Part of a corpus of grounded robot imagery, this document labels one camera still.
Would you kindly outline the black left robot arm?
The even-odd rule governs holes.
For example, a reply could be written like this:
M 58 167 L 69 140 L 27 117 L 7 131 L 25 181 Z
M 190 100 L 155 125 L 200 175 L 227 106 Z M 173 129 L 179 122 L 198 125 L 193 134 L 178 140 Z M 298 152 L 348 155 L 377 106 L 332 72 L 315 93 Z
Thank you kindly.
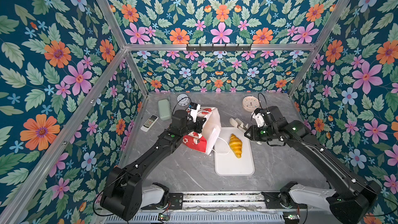
M 186 111 L 177 110 L 172 116 L 172 123 L 150 149 L 131 164 L 112 169 L 101 191 L 100 206 L 127 222 L 143 207 L 167 206 L 169 188 L 160 183 L 143 187 L 143 182 L 155 167 L 174 153 L 186 135 L 191 132 L 200 134 L 206 121 L 205 117 L 194 119 Z

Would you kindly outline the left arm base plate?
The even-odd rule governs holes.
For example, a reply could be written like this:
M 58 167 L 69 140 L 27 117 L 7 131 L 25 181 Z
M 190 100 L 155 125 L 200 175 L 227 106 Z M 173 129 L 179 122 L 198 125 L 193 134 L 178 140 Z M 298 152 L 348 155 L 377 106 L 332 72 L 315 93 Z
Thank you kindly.
M 183 206 L 183 193 L 169 193 L 167 200 L 158 204 L 151 204 L 142 208 L 142 210 L 181 210 Z

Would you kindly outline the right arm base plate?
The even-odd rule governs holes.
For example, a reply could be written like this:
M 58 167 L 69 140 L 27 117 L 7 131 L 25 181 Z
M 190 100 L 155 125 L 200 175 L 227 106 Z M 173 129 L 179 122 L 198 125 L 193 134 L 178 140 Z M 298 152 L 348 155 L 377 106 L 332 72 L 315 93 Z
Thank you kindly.
M 307 205 L 295 203 L 285 193 L 262 191 L 261 195 L 264 197 L 264 203 L 269 209 L 307 209 Z

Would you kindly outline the red white paper bag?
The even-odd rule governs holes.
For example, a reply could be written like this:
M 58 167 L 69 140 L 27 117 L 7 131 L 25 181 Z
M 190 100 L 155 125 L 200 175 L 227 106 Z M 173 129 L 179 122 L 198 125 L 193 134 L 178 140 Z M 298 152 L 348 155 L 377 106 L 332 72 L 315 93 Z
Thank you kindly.
M 185 135 L 182 143 L 192 150 L 199 151 L 209 155 L 214 151 L 215 144 L 222 141 L 222 144 L 228 145 L 228 142 L 221 138 L 221 120 L 219 111 L 215 107 L 201 107 L 197 111 L 197 123 L 199 118 L 205 118 L 201 131 L 192 131 Z

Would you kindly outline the yellow fake croissant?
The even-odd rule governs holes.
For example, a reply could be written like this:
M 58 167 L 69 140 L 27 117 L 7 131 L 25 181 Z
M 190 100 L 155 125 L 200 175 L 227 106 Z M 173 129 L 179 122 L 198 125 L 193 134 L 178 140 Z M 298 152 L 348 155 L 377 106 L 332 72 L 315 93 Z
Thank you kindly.
M 229 147 L 236 158 L 240 159 L 243 153 L 243 142 L 235 134 L 230 136 Z

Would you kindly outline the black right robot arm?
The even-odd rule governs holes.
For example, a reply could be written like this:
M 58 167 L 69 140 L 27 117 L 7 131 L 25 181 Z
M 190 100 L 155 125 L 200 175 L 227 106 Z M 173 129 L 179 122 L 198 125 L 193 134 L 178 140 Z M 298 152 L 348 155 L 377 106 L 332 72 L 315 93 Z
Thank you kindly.
M 376 203 L 381 187 L 368 183 L 363 177 L 342 164 L 325 149 L 302 122 L 288 122 L 279 108 L 257 108 L 252 116 L 254 125 L 244 125 L 240 119 L 230 119 L 230 124 L 251 141 L 269 143 L 279 140 L 303 155 L 329 182 L 330 189 L 287 183 L 275 201 L 284 208 L 305 204 L 329 211 L 342 224 L 357 224 Z

